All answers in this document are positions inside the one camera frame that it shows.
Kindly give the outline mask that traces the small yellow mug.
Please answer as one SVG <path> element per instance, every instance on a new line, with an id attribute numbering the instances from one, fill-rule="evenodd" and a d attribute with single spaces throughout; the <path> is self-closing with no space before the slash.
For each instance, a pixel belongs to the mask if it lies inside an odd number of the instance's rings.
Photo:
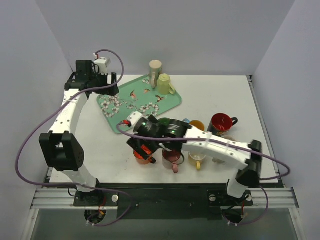
<path id="1" fill-rule="evenodd" d="M 206 159 L 206 155 L 200 153 L 188 153 L 188 162 L 195 167 L 198 171 L 201 169 L 203 161 Z"/>

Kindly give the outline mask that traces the black mug red inside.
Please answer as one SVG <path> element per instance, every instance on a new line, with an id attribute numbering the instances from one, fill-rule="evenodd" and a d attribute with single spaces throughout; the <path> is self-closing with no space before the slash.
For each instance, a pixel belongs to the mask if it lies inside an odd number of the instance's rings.
<path id="1" fill-rule="evenodd" d="M 221 137 L 238 123 L 237 117 L 230 117 L 225 113 L 217 113 L 212 116 L 207 131 Z"/>

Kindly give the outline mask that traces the blue butterfly mug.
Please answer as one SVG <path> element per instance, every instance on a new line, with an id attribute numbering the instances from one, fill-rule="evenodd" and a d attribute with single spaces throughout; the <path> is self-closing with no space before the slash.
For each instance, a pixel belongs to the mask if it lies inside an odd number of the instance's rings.
<path id="1" fill-rule="evenodd" d="M 205 125 L 199 120 L 189 120 L 189 119 L 185 118 L 185 119 L 183 119 L 183 122 L 187 123 L 191 126 L 194 126 L 201 131 L 205 130 Z"/>

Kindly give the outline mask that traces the orange mug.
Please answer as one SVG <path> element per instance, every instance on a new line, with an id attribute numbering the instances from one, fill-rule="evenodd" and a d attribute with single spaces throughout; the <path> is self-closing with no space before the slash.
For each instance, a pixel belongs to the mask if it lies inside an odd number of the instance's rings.
<path id="1" fill-rule="evenodd" d="M 140 165 L 147 165 L 147 164 L 155 164 L 156 163 L 156 159 L 152 156 L 149 155 L 147 157 L 147 159 L 144 159 L 138 152 L 136 152 L 135 150 L 133 150 L 133 155 L 137 161 L 138 164 Z"/>

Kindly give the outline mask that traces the pink mug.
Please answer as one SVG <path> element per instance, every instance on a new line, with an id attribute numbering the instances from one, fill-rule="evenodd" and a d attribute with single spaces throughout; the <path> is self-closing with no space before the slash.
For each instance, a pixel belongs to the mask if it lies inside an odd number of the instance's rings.
<path id="1" fill-rule="evenodd" d="M 184 161 L 185 157 L 181 152 L 177 150 L 162 150 L 162 164 L 166 169 L 172 170 L 174 174 L 179 172 L 179 166 L 182 165 Z"/>

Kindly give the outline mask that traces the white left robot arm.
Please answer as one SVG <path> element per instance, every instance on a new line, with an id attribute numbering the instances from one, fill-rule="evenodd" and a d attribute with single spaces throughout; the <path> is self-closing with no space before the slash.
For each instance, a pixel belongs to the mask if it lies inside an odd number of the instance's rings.
<path id="1" fill-rule="evenodd" d="M 39 144 L 45 161 L 50 168 L 63 173 L 73 183 L 76 190 L 86 193 L 85 200 L 92 206 L 99 205 L 103 200 L 103 193 L 96 189 L 98 180 L 93 177 L 84 165 L 85 152 L 75 137 L 76 128 L 83 107 L 87 103 L 90 92 L 100 95 L 115 96 L 119 93 L 116 85 L 117 74 L 108 74 L 108 57 L 99 57 L 94 61 L 76 61 L 76 71 L 72 73 L 64 85 L 63 105 L 48 133 L 39 136 Z"/>

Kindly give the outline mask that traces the cream mug green inside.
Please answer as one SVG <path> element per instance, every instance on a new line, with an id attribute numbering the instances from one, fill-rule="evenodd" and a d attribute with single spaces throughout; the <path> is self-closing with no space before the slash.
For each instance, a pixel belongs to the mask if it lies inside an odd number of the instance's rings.
<path id="1" fill-rule="evenodd" d="M 159 118 L 158 121 L 159 121 L 161 124 L 167 126 L 167 125 L 169 125 L 171 119 L 170 119 L 170 118 L 167 118 L 167 117 L 162 117 L 162 118 Z"/>

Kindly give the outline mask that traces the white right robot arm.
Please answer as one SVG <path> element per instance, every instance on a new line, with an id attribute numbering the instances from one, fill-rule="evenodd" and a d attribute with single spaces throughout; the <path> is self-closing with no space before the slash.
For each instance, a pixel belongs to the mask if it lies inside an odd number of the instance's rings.
<path id="1" fill-rule="evenodd" d="M 145 159 L 159 149 L 168 153 L 185 151 L 221 160 L 236 169 L 223 192 L 224 201 L 230 205 L 236 204 L 248 188 L 260 186 L 260 141 L 231 141 L 180 120 L 170 119 L 167 124 L 163 124 L 154 116 L 145 117 L 137 111 L 132 112 L 124 124 L 132 127 L 134 132 L 127 144 Z"/>

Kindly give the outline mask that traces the beige cartoon mug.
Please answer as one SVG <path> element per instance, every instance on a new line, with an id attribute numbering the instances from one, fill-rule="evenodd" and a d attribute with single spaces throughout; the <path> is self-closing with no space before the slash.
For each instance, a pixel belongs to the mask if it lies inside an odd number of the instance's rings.
<path id="1" fill-rule="evenodd" d="M 222 139 L 225 139 L 225 140 L 227 140 L 227 141 L 231 141 L 231 142 L 235 142 L 236 140 L 233 138 L 233 137 L 231 137 L 231 136 L 229 136 L 229 135 L 223 135 L 222 137 L 221 137 Z M 216 163 L 216 164 L 224 164 L 225 163 L 225 156 L 220 156 L 220 157 L 218 157 L 218 158 L 216 158 L 216 157 L 214 157 L 213 159 L 212 159 L 212 162 L 214 162 L 214 163 Z"/>

